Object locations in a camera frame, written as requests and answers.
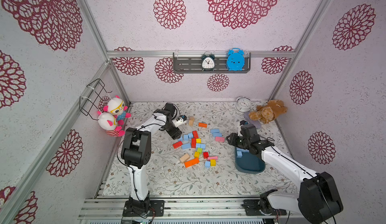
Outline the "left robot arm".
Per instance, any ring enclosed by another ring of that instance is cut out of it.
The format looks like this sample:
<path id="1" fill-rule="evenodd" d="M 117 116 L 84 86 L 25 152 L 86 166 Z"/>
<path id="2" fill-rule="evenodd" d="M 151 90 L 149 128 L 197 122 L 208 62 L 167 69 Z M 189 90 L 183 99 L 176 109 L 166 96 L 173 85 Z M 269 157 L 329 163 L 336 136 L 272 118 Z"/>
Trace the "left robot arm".
<path id="1" fill-rule="evenodd" d="M 155 110 L 150 118 L 136 128 L 128 128 L 121 148 L 121 159 L 130 171 L 131 194 L 128 200 L 133 211 L 146 213 L 150 209 L 150 192 L 146 185 L 146 165 L 151 158 L 151 137 L 159 129 L 165 130 L 173 140 L 181 137 L 174 116 L 178 108 L 166 103 L 162 109 Z"/>

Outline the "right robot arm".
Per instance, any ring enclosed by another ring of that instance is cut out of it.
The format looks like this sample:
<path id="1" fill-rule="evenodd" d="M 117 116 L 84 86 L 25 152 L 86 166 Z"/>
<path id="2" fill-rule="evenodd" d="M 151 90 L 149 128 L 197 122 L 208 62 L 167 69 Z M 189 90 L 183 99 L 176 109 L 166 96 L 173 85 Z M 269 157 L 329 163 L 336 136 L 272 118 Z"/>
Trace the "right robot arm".
<path id="1" fill-rule="evenodd" d="M 274 143 L 258 134 L 254 125 L 241 121 L 238 132 L 226 137 L 229 145 L 249 151 L 261 161 L 276 168 L 299 190 L 298 194 L 269 190 L 254 205 L 263 215 L 280 210 L 299 213 L 312 224 L 322 224 L 343 211 L 339 191 L 332 175 L 318 173 L 296 162 Z"/>

